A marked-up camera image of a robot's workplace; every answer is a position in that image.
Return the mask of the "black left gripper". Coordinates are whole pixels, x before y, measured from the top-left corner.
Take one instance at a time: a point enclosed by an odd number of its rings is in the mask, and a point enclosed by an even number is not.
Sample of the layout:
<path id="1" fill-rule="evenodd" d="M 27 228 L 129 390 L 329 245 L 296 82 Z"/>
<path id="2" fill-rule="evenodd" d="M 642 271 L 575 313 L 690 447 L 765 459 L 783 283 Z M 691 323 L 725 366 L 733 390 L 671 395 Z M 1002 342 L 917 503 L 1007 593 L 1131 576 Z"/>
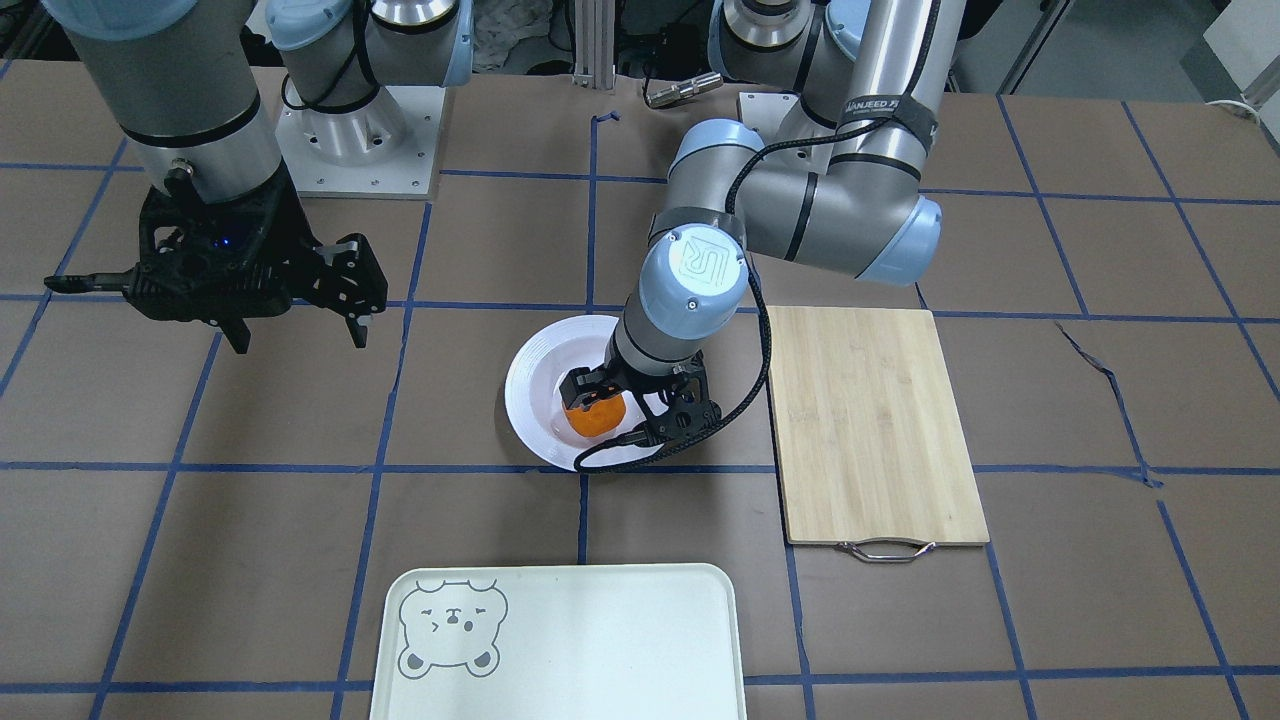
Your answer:
<path id="1" fill-rule="evenodd" d="M 709 395 L 705 366 L 691 360 L 664 375 L 648 375 L 621 360 L 595 369 L 573 368 L 559 383 L 563 409 L 590 409 L 596 401 L 623 395 L 626 432 L 599 446 L 662 446 L 712 432 L 722 419 Z"/>

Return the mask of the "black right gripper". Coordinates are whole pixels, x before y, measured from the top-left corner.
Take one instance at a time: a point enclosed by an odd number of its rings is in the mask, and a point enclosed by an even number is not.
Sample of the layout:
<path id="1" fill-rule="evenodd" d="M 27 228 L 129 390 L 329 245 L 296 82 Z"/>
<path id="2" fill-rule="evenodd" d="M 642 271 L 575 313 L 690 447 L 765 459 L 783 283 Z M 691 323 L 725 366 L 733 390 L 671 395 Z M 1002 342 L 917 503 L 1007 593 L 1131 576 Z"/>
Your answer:
<path id="1" fill-rule="evenodd" d="M 289 183 L 268 183 L 197 215 L 151 188 L 140 211 L 140 260 L 128 272 L 47 275 L 55 293 L 118 292 L 146 318 L 202 322 L 246 354 L 244 319 L 278 316 L 292 302 L 342 315 L 365 348 L 372 315 L 387 309 L 388 281 L 361 233 L 321 246 Z"/>

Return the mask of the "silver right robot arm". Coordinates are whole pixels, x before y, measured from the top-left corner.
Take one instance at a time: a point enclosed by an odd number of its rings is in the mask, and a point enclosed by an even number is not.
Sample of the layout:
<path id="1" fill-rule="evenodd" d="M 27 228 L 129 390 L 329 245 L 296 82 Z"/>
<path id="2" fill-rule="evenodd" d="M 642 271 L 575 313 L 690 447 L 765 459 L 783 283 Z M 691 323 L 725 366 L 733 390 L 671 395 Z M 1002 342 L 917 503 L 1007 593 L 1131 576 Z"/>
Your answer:
<path id="1" fill-rule="evenodd" d="M 302 300 L 367 343 L 389 284 L 369 240 L 312 232 L 302 195 L 413 199 L 431 187 L 444 92 L 474 68 L 470 1 L 270 1 L 287 76 L 273 113 L 246 59 L 251 1 L 49 1 L 151 187 L 138 260 L 50 275 L 157 322 L 202 322 L 238 354 L 250 318 Z"/>

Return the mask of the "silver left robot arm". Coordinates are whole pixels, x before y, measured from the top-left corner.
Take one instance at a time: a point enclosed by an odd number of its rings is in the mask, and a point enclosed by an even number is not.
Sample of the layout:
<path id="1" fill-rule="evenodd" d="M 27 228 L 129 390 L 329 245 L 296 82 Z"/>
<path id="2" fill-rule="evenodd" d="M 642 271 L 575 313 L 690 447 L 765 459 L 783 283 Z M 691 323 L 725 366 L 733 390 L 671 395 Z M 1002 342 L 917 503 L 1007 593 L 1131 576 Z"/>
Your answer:
<path id="1" fill-rule="evenodd" d="M 920 278 L 941 232 L 922 172 L 964 13 L 963 1 L 719 3 L 713 64 L 797 102 L 772 138 L 732 119 L 685 135 L 603 364 L 561 382 L 570 411 L 621 395 L 643 405 L 600 450 L 677 452 L 726 425 L 701 346 L 759 293 L 750 254 L 886 284 Z"/>

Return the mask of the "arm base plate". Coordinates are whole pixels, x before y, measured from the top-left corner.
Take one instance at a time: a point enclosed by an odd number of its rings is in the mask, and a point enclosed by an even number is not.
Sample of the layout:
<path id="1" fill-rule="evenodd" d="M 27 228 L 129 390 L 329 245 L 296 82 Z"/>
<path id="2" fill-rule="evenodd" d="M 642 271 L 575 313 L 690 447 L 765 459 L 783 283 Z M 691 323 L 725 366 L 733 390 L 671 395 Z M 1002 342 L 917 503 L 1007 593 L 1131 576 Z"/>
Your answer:
<path id="1" fill-rule="evenodd" d="M 276 141 L 301 197 L 429 200 L 449 91 L 384 87 L 365 108 L 283 108 Z"/>
<path id="2" fill-rule="evenodd" d="M 739 120 L 762 137 L 772 136 L 797 102 L 795 94 L 739 92 Z"/>

